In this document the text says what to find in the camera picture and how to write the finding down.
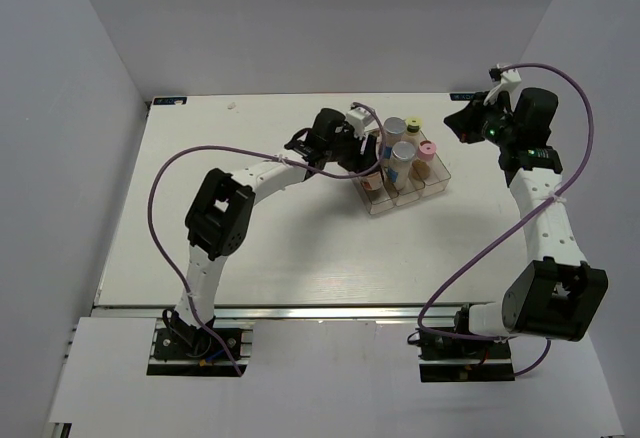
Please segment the red label spice jar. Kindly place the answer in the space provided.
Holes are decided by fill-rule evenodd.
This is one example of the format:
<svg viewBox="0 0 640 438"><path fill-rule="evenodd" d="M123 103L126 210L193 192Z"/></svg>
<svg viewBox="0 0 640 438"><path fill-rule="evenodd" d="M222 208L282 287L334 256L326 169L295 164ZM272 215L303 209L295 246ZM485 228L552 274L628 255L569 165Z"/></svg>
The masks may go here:
<svg viewBox="0 0 640 438"><path fill-rule="evenodd" d="M381 169L363 176L360 179L361 185L365 191L374 192L383 188L384 186L384 174Z"/></svg>

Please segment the silver lid pearl jar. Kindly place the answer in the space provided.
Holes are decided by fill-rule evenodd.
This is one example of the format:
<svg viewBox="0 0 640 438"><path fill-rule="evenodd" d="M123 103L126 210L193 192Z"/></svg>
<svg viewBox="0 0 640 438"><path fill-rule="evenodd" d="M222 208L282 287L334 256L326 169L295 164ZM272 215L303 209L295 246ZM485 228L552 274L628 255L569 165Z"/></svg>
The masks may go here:
<svg viewBox="0 0 640 438"><path fill-rule="evenodd" d="M412 143L399 141L393 146L387 164L387 177L396 190L406 186L415 156L416 149Z"/></svg>
<svg viewBox="0 0 640 438"><path fill-rule="evenodd" d="M389 117L383 123L383 138L385 146L382 150L382 166L386 167L391 156L393 146L402 140L406 131L406 123L399 117Z"/></svg>

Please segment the yellow cap spice bottle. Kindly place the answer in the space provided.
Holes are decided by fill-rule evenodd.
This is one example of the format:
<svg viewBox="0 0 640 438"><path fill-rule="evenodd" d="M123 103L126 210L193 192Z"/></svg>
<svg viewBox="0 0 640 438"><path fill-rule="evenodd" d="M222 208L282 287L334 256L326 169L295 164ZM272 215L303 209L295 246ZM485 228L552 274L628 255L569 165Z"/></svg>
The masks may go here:
<svg viewBox="0 0 640 438"><path fill-rule="evenodd" d="M412 143L415 148L418 148L423 138L421 134L422 120L417 117L409 117L405 120L405 125L403 140Z"/></svg>

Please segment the pink cap spice bottle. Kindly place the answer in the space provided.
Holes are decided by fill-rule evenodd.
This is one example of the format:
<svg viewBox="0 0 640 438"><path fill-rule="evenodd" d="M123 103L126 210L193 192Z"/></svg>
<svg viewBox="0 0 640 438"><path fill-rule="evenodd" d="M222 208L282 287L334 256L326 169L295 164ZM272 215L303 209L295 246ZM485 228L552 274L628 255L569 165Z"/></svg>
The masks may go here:
<svg viewBox="0 0 640 438"><path fill-rule="evenodd" d="M431 162L437 153L436 145L429 141L422 141L416 150L416 157L412 163L412 177L425 181L431 174Z"/></svg>

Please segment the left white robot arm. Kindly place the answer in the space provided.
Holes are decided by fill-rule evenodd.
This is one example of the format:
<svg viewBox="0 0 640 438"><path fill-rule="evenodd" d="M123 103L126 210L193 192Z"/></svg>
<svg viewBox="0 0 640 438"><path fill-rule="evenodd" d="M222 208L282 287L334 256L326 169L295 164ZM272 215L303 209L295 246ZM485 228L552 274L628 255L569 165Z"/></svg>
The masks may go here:
<svg viewBox="0 0 640 438"><path fill-rule="evenodd" d="M344 179L358 179L375 189L383 185L381 134L366 131L372 123L380 120L364 105L354 103L345 114L323 108L313 125L295 133L278 153L240 171L216 168L207 173L185 219L187 288L175 307L186 323L176 342L188 356L202 356L210 348L211 332L201 325L213 323L222 270L244 242L255 205L289 186L326 176L328 163L343 168Z"/></svg>

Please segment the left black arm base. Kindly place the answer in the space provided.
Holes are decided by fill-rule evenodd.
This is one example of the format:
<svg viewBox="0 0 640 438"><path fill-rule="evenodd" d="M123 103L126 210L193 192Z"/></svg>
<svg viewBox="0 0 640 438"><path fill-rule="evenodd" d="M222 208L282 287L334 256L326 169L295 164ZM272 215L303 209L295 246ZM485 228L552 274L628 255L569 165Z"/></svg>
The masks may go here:
<svg viewBox="0 0 640 438"><path fill-rule="evenodd" d="M152 338L146 374L163 377L239 378L251 356L253 330L223 325L213 331L224 342L164 309Z"/></svg>

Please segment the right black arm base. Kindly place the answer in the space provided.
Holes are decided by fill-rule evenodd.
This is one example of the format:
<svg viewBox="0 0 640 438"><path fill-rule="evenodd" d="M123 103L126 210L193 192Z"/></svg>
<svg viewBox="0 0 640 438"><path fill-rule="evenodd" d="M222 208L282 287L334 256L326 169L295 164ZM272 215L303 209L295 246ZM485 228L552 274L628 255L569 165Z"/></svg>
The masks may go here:
<svg viewBox="0 0 640 438"><path fill-rule="evenodd" d="M497 303L465 304L453 325L437 331L470 334L473 329L504 331ZM515 380L511 349L506 341L470 340L427 333L417 328L407 344L418 349L422 383L488 383Z"/></svg>

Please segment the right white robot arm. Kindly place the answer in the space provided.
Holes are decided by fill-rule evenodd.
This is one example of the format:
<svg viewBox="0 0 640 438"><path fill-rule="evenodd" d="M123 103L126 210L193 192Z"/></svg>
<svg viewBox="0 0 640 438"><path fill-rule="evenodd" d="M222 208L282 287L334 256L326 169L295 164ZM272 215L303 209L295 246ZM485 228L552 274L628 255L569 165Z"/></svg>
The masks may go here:
<svg viewBox="0 0 640 438"><path fill-rule="evenodd" d="M528 264L498 302L472 304L465 321L451 332L453 348L472 357L488 337L533 335L581 340L608 288L606 273L591 267L571 229L559 191L562 164L547 140L558 107L557 96L524 89L512 104L507 92L494 101L472 95L445 124L465 144L489 141L500 151L498 164L519 213Z"/></svg>

